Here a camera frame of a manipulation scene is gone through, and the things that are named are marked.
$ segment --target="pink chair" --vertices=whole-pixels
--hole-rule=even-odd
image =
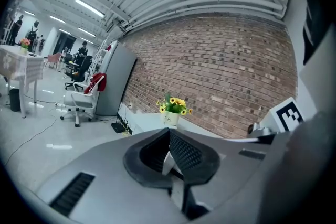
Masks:
[[[48,61],[46,62],[45,66],[47,66],[47,63],[49,63],[49,66],[50,66],[51,63],[54,63],[52,68],[54,68],[54,66],[56,64],[56,69],[57,69],[57,63],[58,63],[58,60],[61,57],[61,55],[62,54],[60,52],[58,52],[56,54],[53,54],[53,55],[48,55]]]

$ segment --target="floor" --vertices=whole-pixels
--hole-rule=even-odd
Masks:
[[[115,120],[112,117],[95,118],[92,122],[88,122],[87,118],[80,119],[79,128],[75,128],[74,117],[70,116],[61,121],[60,116],[67,110],[56,107],[55,103],[62,103],[66,91],[64,83],[69,79],[63,77],[64,74],[56,72],[55,69],[45,68],[43,80],[38,81],[39,101],[34,104],[33,99],[25,99],[27,118],[22,119],[20,112],[10,110],[7,104],[7,85],[0,76],[1,160],[4,164],[7,163],[6,168],[12,180],[18,181],[33,192],[52,173],[85,151],[124,137],[112,129],[111,122]],[[18,88],[18,82],[12,81],[11,87]],[[33,94],[32,83],[26,95],[33,97]]]

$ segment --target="vent grille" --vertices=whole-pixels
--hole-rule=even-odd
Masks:
[[[250,151],[250,150],[246,150],[243,149],[239,152],[240,155],[245,156],[245,157],[249,157],[252,159],[259,159],[259,160],[263,160],[266,156],[266,154],[264,152],[256,152],[256,151]]]
[[[85,173],[78,174],[50,204],[50,207],[68,217],[93,179],[94,176],[92,175]]]

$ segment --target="black bin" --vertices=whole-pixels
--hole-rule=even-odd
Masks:
[[[11,110],[14,112],[20,111],[20,90],[19,89],[11,89],[9,91],[9,100]]]

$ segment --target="brick wall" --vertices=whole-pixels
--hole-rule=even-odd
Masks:
[[[186,118],[223,137],[295,97],[292,45],[280,24],[251,16],[184,17],[121,40],[138,56],[123,102],[158,113],[169,91],[194,109]]]

